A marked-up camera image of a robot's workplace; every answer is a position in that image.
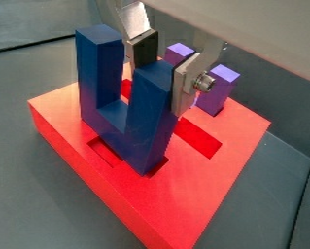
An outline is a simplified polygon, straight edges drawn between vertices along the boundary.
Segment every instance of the gray wall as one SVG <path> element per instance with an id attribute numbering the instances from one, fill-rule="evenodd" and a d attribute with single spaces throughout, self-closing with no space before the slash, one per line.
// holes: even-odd
<path id="1" fill-rule="evenodd" d="M 95 0 L 0 1 L 0 49 L 71 35 L 99 22 Z"/>
<path id="2" fill-rule="evenodd" d="M 194 45 L 190 25 L 159 11 L 151 10 L 150 17 L 162 38 L 160 54 L 175 42 Z M 242 74 L 231 97 L 273 122 L 269 131 L 310 157 L 310 82 L 230 45 L 218 63 Z"/>

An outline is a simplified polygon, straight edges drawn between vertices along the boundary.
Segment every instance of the red base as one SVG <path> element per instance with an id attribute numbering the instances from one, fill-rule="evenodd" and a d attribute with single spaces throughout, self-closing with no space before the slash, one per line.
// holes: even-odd
<path id="1" fill-rule="evenodd" d="M 28 104 L 39 132 L 144 245 L 193 248 L 270 123 L 231 99 L 215 118 L 195 107 L 187 123 L 222 146 L 209 158 L 174 134 L 164 166 L 140 177 L 80 120 L 76 84 Z"/>

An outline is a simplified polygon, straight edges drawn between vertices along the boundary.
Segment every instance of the purple cube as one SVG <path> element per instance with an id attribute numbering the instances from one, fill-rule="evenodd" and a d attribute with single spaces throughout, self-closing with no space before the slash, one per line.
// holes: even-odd
<path id="1" fill-rule="evenodd" d="M 195 51 L 183 44 L 175 43 L 167 47 L 163 60 L 175 66 L 194 52 Z"/>
<path id="2" fill-rule="evenodd" d="M 223 103 L 237 85 L 241 74 L 223 65 L 218 65 L 207 73 L 215 79 L 215 84 L 209 93 L 199 95 L 197 105 L 214 117 L 223 108 Z"/>

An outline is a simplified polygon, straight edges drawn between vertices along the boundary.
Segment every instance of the rectangular slot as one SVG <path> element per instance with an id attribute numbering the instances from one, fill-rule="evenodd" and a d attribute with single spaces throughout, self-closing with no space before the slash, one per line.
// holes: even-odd
<path id="1" fill-rule="evenodd" d="M 111 167 L 115 167 L 120 164 L 123 159 L 99 136 L 94 138 L 87 144 Z"/>
<path id="2" fill-rule="evenodd" d="M 179 120 L 174 133 L 209 159 L 222 146 L 222 143 L 184 118 Z"/>

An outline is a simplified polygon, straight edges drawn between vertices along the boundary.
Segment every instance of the blue u-shaped block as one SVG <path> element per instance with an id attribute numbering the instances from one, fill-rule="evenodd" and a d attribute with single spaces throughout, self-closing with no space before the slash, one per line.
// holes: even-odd
<path id="1" fill-rule="evenodd" d="M 80 116 L 135 171 L 162 161 L 178 118 L 170 112 L 171 69 L 156 61 L 135 69 L 128 105 L 120 100 L 124 47 L 106 25 L 75 33 Z"/>

